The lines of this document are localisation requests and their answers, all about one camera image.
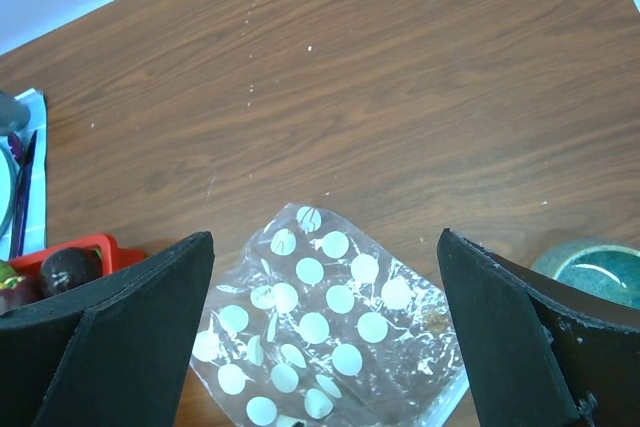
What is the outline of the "dark purple mangosteen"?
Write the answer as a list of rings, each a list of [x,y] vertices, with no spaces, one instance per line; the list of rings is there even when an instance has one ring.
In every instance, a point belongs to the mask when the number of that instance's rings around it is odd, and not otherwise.
[[[102,262],[95,250],[69,247],[58,250],[41,264],[39,279],[45,297],[52,297],[102,276]]]

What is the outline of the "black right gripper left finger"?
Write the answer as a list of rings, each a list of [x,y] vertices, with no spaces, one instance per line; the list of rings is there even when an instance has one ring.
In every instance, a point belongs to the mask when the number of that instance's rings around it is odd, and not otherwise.
[[[4,313],[4,426],[171,426],[214,264],[197,232]]]

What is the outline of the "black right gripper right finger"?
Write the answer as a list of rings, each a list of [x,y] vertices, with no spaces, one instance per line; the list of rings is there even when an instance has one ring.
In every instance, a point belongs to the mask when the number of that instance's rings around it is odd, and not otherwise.
[[[450,229],[437,257],[481,425],[638,425],[639,309]]]

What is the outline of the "clear polka dot zip bag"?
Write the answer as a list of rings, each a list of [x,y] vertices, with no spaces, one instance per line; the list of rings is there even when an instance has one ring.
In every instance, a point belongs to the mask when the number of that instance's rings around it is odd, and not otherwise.
[[[469,387],[444,292],[299,204],[215,275],[190,364],[238,426],[440,426]]]

